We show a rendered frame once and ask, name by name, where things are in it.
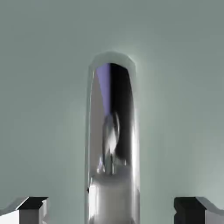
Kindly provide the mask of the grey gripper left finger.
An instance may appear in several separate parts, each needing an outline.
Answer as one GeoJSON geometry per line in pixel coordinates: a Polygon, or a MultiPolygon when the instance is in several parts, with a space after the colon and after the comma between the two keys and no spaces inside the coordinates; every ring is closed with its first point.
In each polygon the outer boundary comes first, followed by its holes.
{"type": "Polygon", "coordinates": [[[0,224],[48,224],[48,214],[48,197],[21,197],[0,209],[0,224]]]}

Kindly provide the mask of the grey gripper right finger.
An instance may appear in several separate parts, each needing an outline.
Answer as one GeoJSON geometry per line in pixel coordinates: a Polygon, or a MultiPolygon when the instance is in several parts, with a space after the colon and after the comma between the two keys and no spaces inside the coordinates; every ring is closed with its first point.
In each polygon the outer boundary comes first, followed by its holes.
{"type": "Polygon", "coordinates": [[[205,197],[176,197],[174,209],[174,224],[224,224],[224,210],[205,197]]]}

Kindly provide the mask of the grey-green painted drawer front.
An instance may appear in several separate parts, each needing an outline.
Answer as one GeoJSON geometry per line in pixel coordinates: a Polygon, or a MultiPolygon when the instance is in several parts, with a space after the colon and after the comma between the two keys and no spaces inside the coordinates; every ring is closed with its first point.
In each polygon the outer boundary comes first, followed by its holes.
{"type": "Polygon", "coordinates": [[[0,209],[47,196],[84,224],[89,65],[136,65],[141,224],[176,196],[224,210],[224,0],[0,0],[0,209]]]}

